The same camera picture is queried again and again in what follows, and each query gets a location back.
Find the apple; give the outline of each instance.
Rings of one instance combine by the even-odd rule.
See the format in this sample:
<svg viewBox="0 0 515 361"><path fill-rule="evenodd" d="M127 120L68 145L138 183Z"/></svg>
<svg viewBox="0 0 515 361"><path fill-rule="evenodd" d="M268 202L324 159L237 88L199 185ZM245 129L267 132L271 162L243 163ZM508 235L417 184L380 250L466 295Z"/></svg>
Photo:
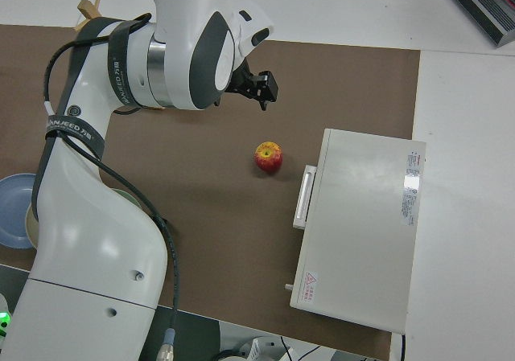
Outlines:
<svg viewBox="0 0 515 361"><path fill-rule="evenodd" d="M282 164L282 150L274 142L262 142L254 152L256 165L269 174L276 172Z"/></svg>

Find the white box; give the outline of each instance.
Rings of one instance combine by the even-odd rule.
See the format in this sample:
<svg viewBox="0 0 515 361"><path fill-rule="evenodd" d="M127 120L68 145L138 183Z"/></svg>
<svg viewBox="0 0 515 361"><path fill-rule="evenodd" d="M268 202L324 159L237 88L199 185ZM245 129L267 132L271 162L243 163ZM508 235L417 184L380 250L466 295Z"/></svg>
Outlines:
<svg viewBox="0 0 515 361"><path fill-rule="evenodd" d="M425 151L325 130L291 306L405 334Z"/></svg>

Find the warning label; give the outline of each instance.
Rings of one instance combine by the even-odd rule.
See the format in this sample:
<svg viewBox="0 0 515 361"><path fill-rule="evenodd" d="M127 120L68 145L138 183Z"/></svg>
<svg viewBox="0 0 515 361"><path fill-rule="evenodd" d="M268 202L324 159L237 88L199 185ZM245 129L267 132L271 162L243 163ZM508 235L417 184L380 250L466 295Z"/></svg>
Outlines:
<svg viewBox="0 0 515 361"><path fill-rule="evenodd" d="M302 302L313 303L313 300L315 299L316 282L318 279L319 275L317 273L306 271L304 274L303 295L301 297Z"/></svg>

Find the blue plate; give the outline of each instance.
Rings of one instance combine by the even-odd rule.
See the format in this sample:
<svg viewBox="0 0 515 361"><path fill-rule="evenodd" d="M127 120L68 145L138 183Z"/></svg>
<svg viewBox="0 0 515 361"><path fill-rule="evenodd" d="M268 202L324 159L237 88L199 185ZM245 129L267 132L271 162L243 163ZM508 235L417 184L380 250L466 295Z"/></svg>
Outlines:
<svg viewBox="0 0 515 361"><path fill-rule="evenodd" d="M35 174L13 174L0 180L0 244L32 248L25 233L25 215L31 204Z"/></svg>

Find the cable connector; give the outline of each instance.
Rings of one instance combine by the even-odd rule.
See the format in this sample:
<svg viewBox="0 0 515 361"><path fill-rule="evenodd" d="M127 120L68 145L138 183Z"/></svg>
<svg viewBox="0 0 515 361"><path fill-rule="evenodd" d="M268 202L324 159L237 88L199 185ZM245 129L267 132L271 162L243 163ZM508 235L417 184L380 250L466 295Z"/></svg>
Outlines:
<svg viewBox="0 0 515 361"><path fill-rule="evenodd" d="M175 330L167 329L164 333L163 345L159 348L156 361L173 361Z"/></svg>

